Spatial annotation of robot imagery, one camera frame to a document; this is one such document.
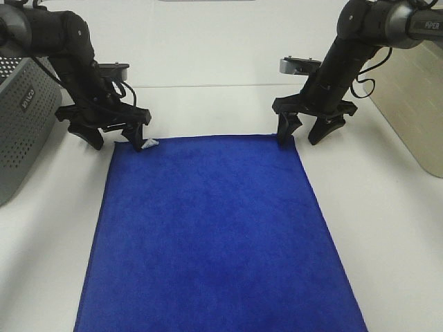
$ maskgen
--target gray metal box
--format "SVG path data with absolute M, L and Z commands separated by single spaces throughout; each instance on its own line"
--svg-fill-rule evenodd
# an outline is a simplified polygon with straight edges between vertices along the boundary
M 59 86 L 33 60 L 0 57 L 0 205 L 33 165 L 61 101 Z

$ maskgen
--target robotic arm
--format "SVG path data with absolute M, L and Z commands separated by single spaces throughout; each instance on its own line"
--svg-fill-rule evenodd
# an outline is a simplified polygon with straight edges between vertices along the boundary
M 316 116 L 309 134 L 315 145 L 345 125 L 343 116 L 353 116 L 357 107 L 342 100 L 363 65 L 383 47 L 413 48 L 423 40 L 443 39 L 443 11 L 431 10 L 422 0 L 350 0 L 341 12 L 337 38 L 323 63 L 285 58 L 280 71 L 308 75 L 300 94 L 277 98 L 273 110 L 279 116 L 278 142 L 302 125 L 299 113 Z
M 103 138 L 98 129 L 121 129 L 140 151 L 143 125 L 149 124 L 151 115 L 149 110 L 136 106 L 134 91 L 124 83 L 129 65 L 97 63 L 87 23 L 75 13 L 49 12 L 36 0 L 33 8 L 27 8 L 27 2 L 5 0 L 0 5 L 0 55 L 33 58 L 68 91 L 74 105 L 60 107 L 55 115 L 59 121 L 70 121 L 70 133 L 99 150 Z M 60 80 L 37 57 L 48 57 Z M 134 94 L 134 105 L 120 101 L 126 95 L 125 86 Z

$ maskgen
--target white wall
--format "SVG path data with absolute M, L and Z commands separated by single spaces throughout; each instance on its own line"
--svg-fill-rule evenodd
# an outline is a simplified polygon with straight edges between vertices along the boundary
M 135 86 L 302 83 L 281 57 L 323 60 L 346 0 L 45 1 L 89 24 L 99 62 L 132 65 Z

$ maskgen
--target white background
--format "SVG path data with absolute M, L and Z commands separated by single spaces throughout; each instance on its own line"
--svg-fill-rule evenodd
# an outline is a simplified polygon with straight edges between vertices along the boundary
M 273 99 L 301 87 L 279 84 L 304 81 L 278 74 L 278 60 L 322 59 L 345 1 L 128 3 L 44 4 L 88 21 L 101 62 L 131 63 L 153 115 L 145 134 L 162 138 L 275 132 Z M 355 102 L 357 114 L 315 147 L 314 119 L 300 117 L 303 165 L 369 330 L 443 331 L 443 180 L 371 101 Z M 72 331 L 116 138 L 97 152 L 57 124 L 0 207 L 0 331 Z

